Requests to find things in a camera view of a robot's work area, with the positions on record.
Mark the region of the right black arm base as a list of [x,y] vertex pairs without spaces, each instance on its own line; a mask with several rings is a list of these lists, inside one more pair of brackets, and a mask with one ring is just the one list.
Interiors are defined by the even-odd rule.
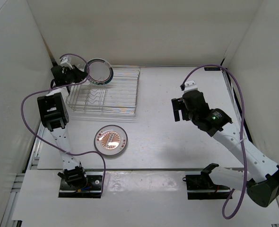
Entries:
[[226,186],[208,186],[200,175],[186,175],[183,182],[186,183],[188,200],[225,200],[231,192]]

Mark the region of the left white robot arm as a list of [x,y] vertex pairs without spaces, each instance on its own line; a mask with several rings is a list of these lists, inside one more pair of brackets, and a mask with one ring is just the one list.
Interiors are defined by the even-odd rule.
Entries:
[[62,171],[58,176],[66,184],[77,190],[87,185],[87,177],[81,162],[73,157],[67,124],[69,114],[65,105],[65,98],[70,94],[70,84],[77,84],[87,78],[87,74],[75,65],[67,63],[51,68],[54,77],[54,90],[45,96],[37,98],[42,124],[50,132],[62,158]]

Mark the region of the green rimmed plate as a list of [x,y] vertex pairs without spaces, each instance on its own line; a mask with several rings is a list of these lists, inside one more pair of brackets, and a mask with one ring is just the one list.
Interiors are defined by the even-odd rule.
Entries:
[[88,81],[98,86],[110,83],[114,75],[111,64],[101,58],[89,60],[84,67],[84,72],[88,73]]

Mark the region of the orange sunburst plate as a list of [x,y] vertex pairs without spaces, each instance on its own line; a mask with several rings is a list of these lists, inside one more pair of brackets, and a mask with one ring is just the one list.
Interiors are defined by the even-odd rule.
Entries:
[[106,157],[114,157],[122,153],[128,142],[126,133],[104,131],[96,135],[94,146],[96,150]]
[[128,144],[126,131],[118,125],[106,125],[95,135],[94,147],[97,152],[105,157],[120,155]]

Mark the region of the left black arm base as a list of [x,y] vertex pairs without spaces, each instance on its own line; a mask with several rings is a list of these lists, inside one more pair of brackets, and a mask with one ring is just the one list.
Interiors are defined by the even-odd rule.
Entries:
[[102,172],[86,172],[87,179],[82,186],[68,185],[61,179],[59,186],[59,198],[97,198],[102,195],[104,174]]

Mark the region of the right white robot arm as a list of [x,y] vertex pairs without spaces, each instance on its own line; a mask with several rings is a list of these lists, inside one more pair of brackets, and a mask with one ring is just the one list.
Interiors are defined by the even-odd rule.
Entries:
[[241,136],[237,126],[223,110],[210,109],[203,93],[198,90],[186,92],[171,102],[176,122],[191,121],[222,144],[244,166],[243,172],[237,172],[211,163],[199,175],[195,175],[192,184],[206,189],[222,185],[245,190],[253,202],[264,208],[279,196],[279,164]]

